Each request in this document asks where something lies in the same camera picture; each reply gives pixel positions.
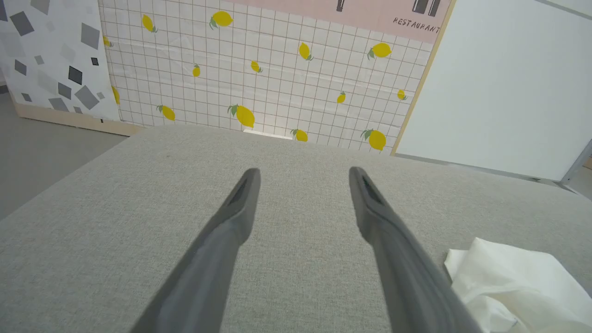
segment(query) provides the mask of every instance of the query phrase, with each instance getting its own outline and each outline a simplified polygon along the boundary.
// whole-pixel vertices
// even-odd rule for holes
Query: gray floor
[[[125,138],[19,118],[0,95],[0,220]]]

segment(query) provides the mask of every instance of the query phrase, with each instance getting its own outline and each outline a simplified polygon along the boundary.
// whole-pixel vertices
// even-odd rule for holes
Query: pink banner
[[[233,0],[434,43],[450,0]]]

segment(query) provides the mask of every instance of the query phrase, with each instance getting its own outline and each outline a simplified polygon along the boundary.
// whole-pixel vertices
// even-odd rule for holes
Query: cloth fold
[[[475,238],[444,262],[452,289],[486,332],[592,333],[592,299],[544,252]]]

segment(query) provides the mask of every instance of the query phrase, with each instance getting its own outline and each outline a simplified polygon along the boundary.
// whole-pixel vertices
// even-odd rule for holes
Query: yellow lemon print
[[[159,105],[157,108],[165,118],[167,118],[168,120],[175,121],[175,112],[171,110],[170,107]]]
[[[384,148],[384,145],[387,144],[387,138],[384,136],[384,134],[380,133],[379,131],[365,130],[364,132],[362,132],[362,135],[364,136],[365,140],[367,140],[370,137],[368,143],[370,143],[370,147],[376,150],[381,151]]]
[[[251,61],[251,68],[257,73],[263,72],[263,69],[259,68],[257,61]]]
[[[401,89],[399,89],[399,92],[397,93],[397,97],[401,100],[404,101],[407,99],[407,96],[405,96],[405,92]]]
[[[155,33],[158,29],[152,23],[152,19],[148,17],[148,15],[144,14],[142,18],[142,24],[144,24],[144,28],[146,28],[149,32]]]
[[[300,51],[300,56],[302,58],[304,58],[304,60],[310,61],[310,60],[314,59],[313,55],[310,54],[310,49],[308,48],[308,45],[306,45],[304,43],[300,44],[299,51]]]
[[[341,94],[339,94],[339,97],[337,97],[337,103],[343,103],[345,102],[345,92],[341,92]]]
[[[232,24],[232,17],[225,11],[219,11],[216,14],[212,15],[212,19],[210,20],[210,29],[220,27],[228,27]]]
[[[109,38],[107,38],[107,36],[103,36],[103,44],[105,44],[105,46],[107,47],[113,47],[113,43],[109,41]]]
[[[368,57],[368,60],[370,57],[374,58],[374,56],[384,58],[390,55],[391,52],[391,47],[388,44],[378,43],[374,47],[370,48],[370,52],[368,52],[366,56]]]
[[[193,76],[198,77],[200,75],[200,67],[195,64],[195,66],[193,66]]]
[[[113,88],[113,96],[115,96],[115,103],[119,104],[119,91],[117,91],[117,89],[115,89],[114,86],[111,86],[111,88]]]
[[[290,133],[292,133],[293,136],[296,136],[296,140],[298,140],[298,141],[304,141],[304,142],[308,141],[308,135],[303,130],[294,129],[294,130],[291,130]]]
[[[228,107],[228,111],[240,121],[241,124],[253,128],[255,125],[255,116],[248,108],[242,105],[231,105]]]

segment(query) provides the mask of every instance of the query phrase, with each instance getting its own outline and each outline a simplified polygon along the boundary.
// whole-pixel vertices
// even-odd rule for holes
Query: lemon pattern backdrop
[[[99,0],[124,122],[389,154],[432,44],[219,0]]]

